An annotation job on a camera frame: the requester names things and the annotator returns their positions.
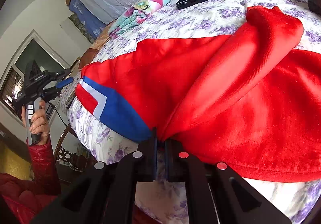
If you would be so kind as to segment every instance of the window frame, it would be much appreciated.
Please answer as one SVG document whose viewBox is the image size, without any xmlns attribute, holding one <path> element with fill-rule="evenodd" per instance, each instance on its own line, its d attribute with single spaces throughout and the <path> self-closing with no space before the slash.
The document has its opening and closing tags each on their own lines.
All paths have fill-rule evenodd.
<svg viewBox="0 0 321 224">
<path fill-rule="evenodd" d="M 7 80 L 7 77 L 9 75 L 9 72 L 11 68 L 13 68 L 21 77 L 24 79 L 24 74 L 22 71 L 17 68 L 15 65 L 16 61 L 22 54 L 22 52 L 25 50 L 27 45 L 31 42 L 31 40 L 34 39 L 36 42 L 58 63 L 60 64 L 64 69 L 67 69 L 70 67 L 70 65 L 60 56 L 58 55 L 40 36 L 39 34 L 35 31 L 32 30 L 31 33 L 25 38 L 25 40 L 21 43 L 17 51 L 13 54 L 12 58 L 10 59 L 9 64 L 7 65 L 6 69 L 4 70 L 3 75 L 1 76 L 0 79 L 0 93 L 2 92 L 2 89 L 4 87 L 4 83 Z M 11 115 L 18 123 L 23 125 L 22 120 L 4 103 L 4 101 L 0 100 L 0 106 Z"/>
</svg>

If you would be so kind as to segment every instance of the window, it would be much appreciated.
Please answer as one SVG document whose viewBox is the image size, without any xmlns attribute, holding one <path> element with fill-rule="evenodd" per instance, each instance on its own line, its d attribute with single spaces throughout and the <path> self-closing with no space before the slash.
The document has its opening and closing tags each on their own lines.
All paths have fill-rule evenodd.
<svg viewBox="0 0 321 224">
<path fill-rule="evenodd" d="M 1 103 L 11 115 L 20 120 L 21 109 L 16 110 L 12 105 L 12 101 L 17 99 L 17 94 L 22 90 L 26 65 L 32 60 L 36 61 L 41 71 L 48 70 L 49 72 L 55 72 L 69 67 L 35 31 L 30 33 L 12 57 L 1 79 Z M 47 87 L 54 85 L 55 82 L 51 82 Z M 53 105 L 47 104 L 47 119 L 50 118 L 52 112 Z"/>
</svg>

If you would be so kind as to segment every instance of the wooden chair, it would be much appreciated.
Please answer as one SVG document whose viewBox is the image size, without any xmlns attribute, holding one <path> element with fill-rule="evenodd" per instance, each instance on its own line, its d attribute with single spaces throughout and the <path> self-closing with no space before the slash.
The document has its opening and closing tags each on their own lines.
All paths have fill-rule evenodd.
<svg viewBox="0 0 321 224">
<path fill-rule="evenodd" d="M 69 185 L 87 167 L 90 167 L 97 162 L 97 160 L 92 155 L 89 155 L 88 158 L 85 158 L 83 155 L 70 153 L 68 150 L 63 149 L 62 142 L 64 141 L 67 133 L 71 133 L 73 136 L 78 138 L 75 131 L 71 128 L 71 125 L 68 124 L 68 126 L 62 133 L 54 152 L 54 159 L 56 160 L 58 177 L 59 177 L 60 183 L 64 185 Z"/>
<path fill-rule="evenodd" d="M 59 139 L 58 144 L 56 146 L 56 149 L 55 149 L 55 152 L 54 152 L 54 159 L 55 160 L 57 160 L 57 157 L 59 155 L 59 151 L 61 149 L 62 142 L 64 141 L 67 133 L 71 133 L 74 137 L 78 138 L 76 132 L 71 128 L 71 125 L 68 124 L 68 126 L 63 131 L 62 135 L 60 136 L 60 139 Z"/>
</svg>

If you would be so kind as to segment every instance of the handheld gimmbal device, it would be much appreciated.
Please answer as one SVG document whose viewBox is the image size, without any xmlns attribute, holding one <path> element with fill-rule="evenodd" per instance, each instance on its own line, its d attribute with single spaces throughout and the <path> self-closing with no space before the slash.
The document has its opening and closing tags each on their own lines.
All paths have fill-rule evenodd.
<svg viewBox="0 0 321 224">
<path fill-rule="evenodd" d="M 203 163 L 173 139 L 157 142 L 156 130 L 120 162 L 97 162 L 88 168 L 31 224 L 134 223 L 136 184 L 156 179 L 159 150 L 165 150 L 166 179 L 185 182 L 190 224 L 291 224 L 227 164 Z"/>
<path fill-rule="evenodd" d="M 59 96 L 62 88 L 73 82 L 73 78 L 63 80 L 54 87 L 43 88 L 50 82 L 57 81 L 68 74 L 70 74 L 70 69 L 60 72 L 48 72 L 48 70 L 41 72 L 34 60 L 27 64 L 22 90 L 18 93 L 17 100 L 13 101 L 13 105 L 16 109 L 20 109 L 23 105 L 26 108 L 25 118 L 29 146 L 40 141 L 40 136 L 29 131 L 32 124 L 31 118 L 40 108 L 39 102 L 41 99 L 48 102 Z"/>
</svg>

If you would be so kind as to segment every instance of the blue cloth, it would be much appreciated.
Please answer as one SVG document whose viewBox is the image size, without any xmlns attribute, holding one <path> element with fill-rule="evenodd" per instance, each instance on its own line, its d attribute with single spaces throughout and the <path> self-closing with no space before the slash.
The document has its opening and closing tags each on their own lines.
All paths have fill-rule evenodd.
<svg viewBox="0 0 321 224">
<path fill-rule="evenodd" d="M 151 131 L 140 115 L 113 88 L 101 85 L 87 76 L 83 76 L 80 85 L 85 91 L 89 90 L 90 97 L 88 99 L 92 98 L 91 101 L 94 104 L 90 108 L 87 107 L 89 108 L 88 111 L 94 116 L 99 116 L 99 120 L 104 125 L 134 142 L 141 142 L 151 137 Z M 95 99 L 92 92 L 96 92 L 95 97 L 100 96 L 100 98 Z"/>
<path fill-rule="evenodd" d="M 92 14 L 80 0 L 71 0 L 69 9 L 76 13 L 81 23 L 94 39 L 100 35 L 100 33 L 107 26 L 101 22 L 94 14 Z"/>
</svg>

